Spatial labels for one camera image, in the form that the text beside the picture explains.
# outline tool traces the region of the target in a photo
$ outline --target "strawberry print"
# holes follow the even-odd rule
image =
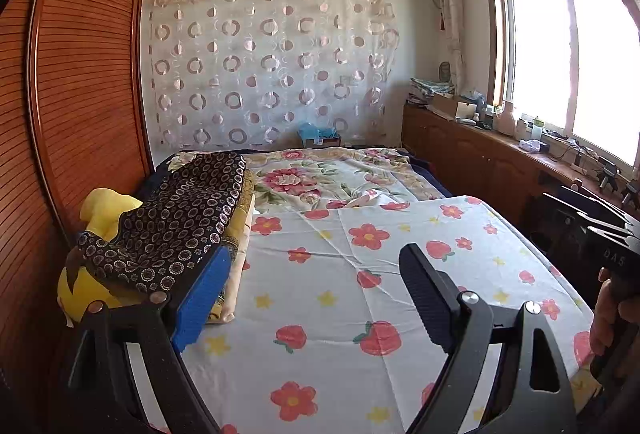
[[[385,356],[398,350],[402,340],[398,330],[389,322],[367,322],[365,332],[353,339],[354,344],[359,344],[363,353],[373,356]]]
[[[254,226],[251,227],[252,232],[259,232],[263,236],[268,236],[271,232],[279,232],[282,230],[279,218],[256,218]]]
[[[360,284],[360,287],[369,289],[380,284],[382,282],[382,277],[377,273],[371,273],[369,270],[362,270],[358,272],[356,280],[358,281],[358,284]]]
[[[540,307],[545,315],[549,315],[552,320],[556,320],[560,314],[560,308],[554,299],[544,299]]]
[[[309,257],[311,257],[311,254],[306,250],[306,248],[303,248],[302,246],[300,248],[288,250],[287,253],[289,254],[289,260],[298,264],[302,264]]]
[[[294,349],[302,349],[306,344],[306,333],[302,326],[284,326],[276,331],[274,344],[284,346],[287,353],[293,354]]]
[[[456,252],[451,251],[451,247],[441,240],[430,240],[426,246],[427,254],[434,259],[447,260],[447,257],[456,255]]]
[[[578,367],[582,367],[584,361],[590,356],[589,332],[581,331],[574,336],[574,356]]]
[[[404,210],[405,208],[409,208],[411,203],[405,201],[404,203],[387,203],[386,205],[380,205],[380,208],[384,208],[385,210]]]
[[[527,270],[522,270],[519,274],[519,277],[524,284],[533,284],[536,281],[536,278]]]
[[[425,387],[422,390],[422,396],[420,397],[420,404],[424,405],[425,403],[427,403],[427,400],[429,399],[431,393],[433,392],[433,388],[435,387],[436,383],[435,382],[431,382],[429,385],[427,385],[427,387]]]
[[[332,200],[329,200],[329,202],[326,204],[326,207],[333,210],[334,208],[342,208],[347,203],[348,201],[342,201],[340,199],[332,199]]]
[[[370,250],[379,250],[382,247],[382,241],[390,237],[389,232],[378,230],[370,223],[365,223],[360,228],[351,228],[349,233],[354,236],[351,244]]]
[[[462,248],[464,250],[472,250],[471,246],[473,245],[473,241],[467,239],[466,237],[460,237],[456,239],[456,244],[458,248]]]
[[[317,220],[329,217],[329,211],[320,208],[318,210],[309,210],[308,212],[302,212],[302,215],[307,219]]]
[[[300,387],[296,382],[287,382],[271,393],[271,401],[280,407],[280,419],[283,421],[295,421],[301,414],[313,416],[318,412],[315,397],[313,387]]]
[[[442,215],[448,218],[460,219],[464,214],[456,205],[440,205],[440,210],[442,210]]]

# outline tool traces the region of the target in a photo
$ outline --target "pink flower bedspread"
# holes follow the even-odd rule
[[[376,204],[359,200],[368,200],[371,191],[388,196],[388,204],[442,197],[393,149],[289,149],[245,159],[257,177],[255,208],[261,214]]]

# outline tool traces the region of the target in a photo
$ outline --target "red flower print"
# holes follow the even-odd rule
[[[256,218],[254,226],[251,227],[252,232],[260,232],[264,236],[268,236],[271,232],[279,232],[282,230],[280,218]]]
[[[422,390],[422,396],[420,397],[420,403],[422,405],[424,405],[425,403],[427,403],[427,400],[429,399],[431,392],[433,391],[433,388],[435,387],[436,383],[435,382],[431,382],[429,385],[427,385],[427,387],[425,387]]]
[[[287,382],[271,393],[271,401],[280,407],[280,419],[294,421],[298,416],[313,416],[318,412],[314,403],[316,390],[313,387],[300,387],[296,382]]]
[[[287,253],[289,254],[289,260],[295,261],[298,264],[302,264],[311,257],[311,254],[302,246],[300,248],[289,250]]]
[[[382,247],[382,241],[390,237],[389,232],[377,230],[370,223],[365,223],[360,228],[351,228],[349,233],[355,236],[351,239],[351,244],[364,246],[370,250],[379,250]]]
[[[380,284],[382,282],[382,277],[377,273],[371,273],[369,270],[362,270],[356,275],[356,280],[358,281],[358,284],[360,284],[360,287],[369,289]]]
[[[302,326],[284,326],[276,331],[274,344],[284,346],[287,353],[293,354],[294,349],[302,349],[306,344],[306,333]]]
[[[578,363],[578,367],[582,367],[584,361],[591,354],[591,347],[589,345],[589,332],[581,331],[574,336],[574,355],[575,361]]]
[[[452,252],[451,247],[441,240],[430,240],[426,245],[426,249],[427,254],[434,259],[447,260],[447,257],[456,255],[456,252]]]
[[[522,270],[520,272],[520,280],[525,284],[533,284],[536,281],[536,278],[530,274],[527,270]]]
[[[340,199],[332,199],[326,204],[326,207],[330,208],[330,209],[342,208],[347,203],[348,203],[348,201],[342,201]]]
[[[276,192],[285,192],[292,196],[299,196],[307,192],[307,187],[316,185],[313,178],[309,178],[302,169],[276,169],[269,172],[262,180]]]
[[[447,205],[440,205],[440,210],[442,210],[442,215],[448,218],[459,219],[462,217],[462,214],[464,214],[464,212],[455,205],[451,205],[450,207]]]
[[[560,308],[556,304],[556,301],[553,299],[544,299],[542,301],[542,306],[540,307],[542,308],[542,311],[545,313],[545,315],[549,315],[549,318],[551,318],[552,320],[556,320],[558,318],[558,315],[560,314]]]
[[[302,212],[302,215],[307,219],[324,219],[329,217],[329,211],[320,209],[320,210],[309,210],[308,212]]]
[[[300,159],[305,157],[305,153],[301,150],[286,150],[282,153],[282,157],[286,159]]]
[[[464,248],[465,250],[472,250],[471,245],[474,244],[472,240],[467,239],[466,237],[460,237],[456,239],[456,244],[458,248]]]
[[[409,202],[404,202],[404,203],[391,202],[391,203],[387,203],[386,205],[380,205],[380,208],[384,208],[385,210],[404,210],[405,208],[409,208],[410,204],[411,203]]]
[[[367,322],[365,332],[355,337],[353,343],[359,344],[364,353],[373,356],[391,354],[402,346],[398,330],[389,322],[382,320]]]

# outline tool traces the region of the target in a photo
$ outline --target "small box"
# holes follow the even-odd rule
[[[456,94],[436,93],[430,106],[452,118],[473,118],[477,104],[471,104]]]
[[[302,140],[302,146],[308,149],[324,149],[328,147],[340,147],[342,137],[337,138],[319,138],[318,140]]]

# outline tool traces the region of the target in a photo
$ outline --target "wardrobe door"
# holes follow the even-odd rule
[[[0,14],[0,367],[16,398],[42,419],[65,332],[56,281],[66,245],[31,147],[24,90],[32,4],[10,0]]]
[[[46,188],[67,237],[94,188],[131,194],[151,163],[140,97],[142,0],[36,0],[30,94]]]

